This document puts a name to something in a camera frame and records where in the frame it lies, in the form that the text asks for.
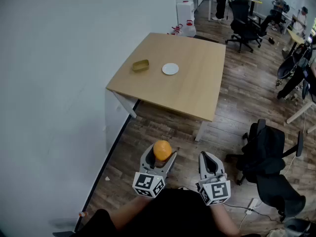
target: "wooden table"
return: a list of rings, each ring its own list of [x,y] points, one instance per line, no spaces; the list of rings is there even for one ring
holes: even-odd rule
[[[291,48],[291,51],[288,53],[288,55],[287,55],[286,58],[288,58],[288,57],[290,57],[290,56],[292,55],[292,53],[294,52],[294,49],[295,49],[297,43],[299,43],[299,44],[303,44],[303,43],[304,43],[304,39],[301,38],[301,37],[299,37],[298,35],[296,35],[296,33],[294,33],[293,31],[291,31],[290,29],[287,29],[287,31],[288,31],[288,33],[290,34],[292,40],[294,41],[294,44],[293,44],[293,46],[292,46],[292,48]]]
[[[208,121],[213,121],[221,86],[226,47],[201,39],[150,33],[138,45],[107,85],[124,108],[136,113],[123,95],[202,119],[199,141]],[[133,72],[132,64],[149,60],[149,69]],[[179,72],[162,72],[176,63]]]

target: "chair armrest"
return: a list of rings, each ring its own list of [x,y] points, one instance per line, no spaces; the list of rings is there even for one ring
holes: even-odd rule
[[[254,26],[256,26],[256,27],[259,27],[259,28],[261,28],[261,26],[259,25],[259,24],[257,24],[257,22],[255,22],[255,21],[252,21],[251,22]]]
[[[261,132],[261,130],[263,128],[266,127],[266,120],[265,119],[260,119],[258,120],[258,126],[257,126],[257,136],[259,135],[259,133]]]
[[[300,157],[302,154],[303,150],[303,133],[300,131],[298,132],[298,138],[297,138],[297,144],[290,148],[288,151],[286,151],[283,155],[282,158],[289,156],[290,154],[296,152],[296,157]]]
[[[246,23],[245,22],[243,22],[242,20],[240,20],[240,19],[235,19],[236,21],[238,21],[238,22],[240,22],[240,23],[242,23],[243,25],[245,25]]]
[[[297,150],[296,150],[296,156],[300,157],[303,150],[303,133],[301,131],[298,132],[298,139],[297,139]]]

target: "cable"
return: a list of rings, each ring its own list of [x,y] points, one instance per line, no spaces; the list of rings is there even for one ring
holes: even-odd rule
[[[296,156],[293,157],[293,159],[292,159],[292,161],[291,161],[291,163],[290,163],[290,166],[292,165],[292,163],[293,163],[295,157],[296,157]],[[284,176],[287,174],[288,170],[290,169],[290,166],[287,168],[287,171],[286,171],[286,173],[284,174]]]
[[[245,218],[247,217],[247,215],[248,215],[248,214],[246,214],[246,215],[244,216],[244,218],[242,219],[242,221],[241,221],[241,223],[240,223],[240,225],[239,225],[239,229],[241,228],[241,225],[242,225],[243,221],[245,220]]]
[[[246,210],[249,210],[249,211],[253,211],[253,212],[255,212],[255,213],[259,214],[259,215],[268,217],[271,221],[275,221],[275,222],[279,223],[278,220],[274,220],[274,219],[272,219],[269,215],[261,214],[261,213],[255,211],[254,209],[250,209],[250,208],[246,208],[246,207],[242,207],[242,206],[234,206],[234,205],[230,205],[230,204],[226,204],[226,203],[224,203],[224,205],[227,205],[227,206],[230,206],[230,207],[235,207],[235,208],[242,208],[242,209],[246,209]]]

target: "black office chair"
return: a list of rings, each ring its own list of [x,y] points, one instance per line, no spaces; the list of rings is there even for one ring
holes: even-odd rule
[[[248,143],[242,148],[243,155],[227,155],[236,157],[237,169],[242,171],[241,185],[244,179],[257,184],[259,197],[263,203],[275,207],[282,216],[293,217],[300,213],[305,206],[306,198],[299,195],[289,184],[287,179],[280,175],[285,168],[283,157],[294,152],[299,157],[303,149],[303,134],[299,132],[298,143],[285,153],[284,132],[267,126],[264,119],[252,124],[250,133],[244,134],[243,139]]]
[[[234,31],[232,35],[232,39],[228,39],[225,41],[227,44],[229,41],[232,42],[239,42],[239,50],[240,53],[241,45],[244,44],[245,46],[250,48],[250,52],[253,52],[253,49],[248,45],[248,42],[251,40],[255,40],[258,42],[259,36],[253,31],[251,26],[248,23],[248,0],[234,0],[229,2],[230,7],[233,11],[234,19],[231,23],[231,28]]]
[[[256,14],[256,17],[259,18],[259,23],[257,23],[252,17],[248,16],[249,23],[252,26],[253,31],[259,36],[260,42],[262,42],[262,37],[267,35],[267,28],[263,29],[260,24],[261,24],[261,17]]]

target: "wooden floor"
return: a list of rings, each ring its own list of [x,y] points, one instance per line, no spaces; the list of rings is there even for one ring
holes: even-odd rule
[[[207,20],[208,3],[204,2],[196,13],[195,25],[198,34],[224,44],[230,39],[233,31],[230,28],[232,13],[229,11],[228,21]],[[279,46],[270,45],[269,37],[274,37]],[[268,29],[261,48],[254,42],[250,53],[243,46],[237,53],[238,44],[228,43],[221,90],[218,98],[214,122],[208,124],[206,132],[199,142],[194,138],[200,126],[200,121],[185,117],[178,113],[157,108],[141,102],[136,109],[137,118],[131,119],[117,144],[111,159],[96,187],[87,211],[89,215],[98,208],[115,210],[135,197],[132,181],[135,171],[139,170],[141,154],[156,140],[167,140],[172,148],[178,151],[175,165],[167,179],[167,186],[178,188],[186,186],[196,190],[195,183],[199,180],[198,155],[207,151],[224,162],[225,170],[232,184],[232,197],[227,204],[247,207],[252,198],[259,198],[254,185],[235,184],[238,172],[235,161],[226,162],[226,154],[240,154],[242,148],[241,136],[249,131],[252,123],[258,119],[266,119],[267,125],[285,132],[285,150],[296,144],[298,131],[303,130],[304,116],[291,124],[285,120],[302,107],[300,93],[298,105],[290,100],[277,100],[277,92],[283,85],[276,88],[277,69],[282,63],[281,49],[288,41],[287,36]],[[313,109],[306,114],[306,129],[316,123]],[[286,177],[292,186],[307,198],[307,204],[299,218],[316,218],[316,133],[304,134],[304,150],[300,158],[296,158]],[[286,157],[287,164],[282,171],[285,173],[294,155]],[[245,210],[226,206],[229,214],[239,226]],[[272,219],[279,220],[274,208],[262,204],[256,209],[261,214],[268,214]],[[90,216],[83,218],[85,224]],[[269,230],[281,228],[282,224],[270,221],[268,217],[256,213],[248,215],[244,220],[241,231],[245,234],[259,233],[265,236]]]

